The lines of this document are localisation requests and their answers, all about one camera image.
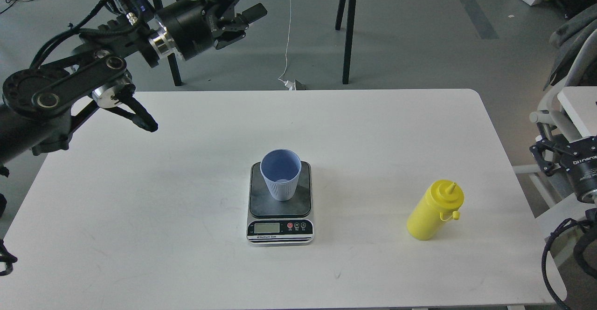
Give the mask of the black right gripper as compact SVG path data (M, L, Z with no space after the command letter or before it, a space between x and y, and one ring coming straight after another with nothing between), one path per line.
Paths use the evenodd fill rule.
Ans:
M536 137L529 147L541 172L550 177L562 168L579 202L594 203L597 191L597 138L567 144L564 137ZM563 148L560 153L549 146Z

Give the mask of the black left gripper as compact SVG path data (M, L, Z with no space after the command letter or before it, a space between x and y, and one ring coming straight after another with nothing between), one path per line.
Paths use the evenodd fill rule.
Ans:
M267 15L258 3L242 13L221 16L213 28L208 24L204 7L233 5L236 0L178 0L156 11L156 19L173 39L175 48L184 60L190 60L211 49L223 49L247 36L250 25Z

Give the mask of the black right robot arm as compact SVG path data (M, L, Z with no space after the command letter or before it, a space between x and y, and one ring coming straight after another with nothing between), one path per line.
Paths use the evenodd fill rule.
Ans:
M596 137L585 137L568 144L557 144L552 140L541 139L529 147L529 152L535 158L539 170L551 176L554 174L555 166L559 165L564 170L567 180L573 189L573 193L579 202L587 204L596 203L597 191L597 143ZM555 229L550 232L546 245L541 255L541 274L548 293L561 310L569 310L567 305L555 292L547 276L547 256L552 245L559 236L577 227L581 236L574 244L572 257L578 267L588 276L597 277L596 267L588 263L585 257L586 249L596 242L596 209L591 208L584 212L583 220L575 220L568 217L561 221Z

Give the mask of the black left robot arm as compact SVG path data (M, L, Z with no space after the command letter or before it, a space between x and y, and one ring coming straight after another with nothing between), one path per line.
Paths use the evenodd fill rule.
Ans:
M155 67L177 55L190 60L245 38L267 14L262 4L241 13L239 0L99 0L77 25L51 38L29 68L1 88L1 175L26 151L67 150L73 133L98 109L149 132L155 119L134 98L125 59L141 53Z

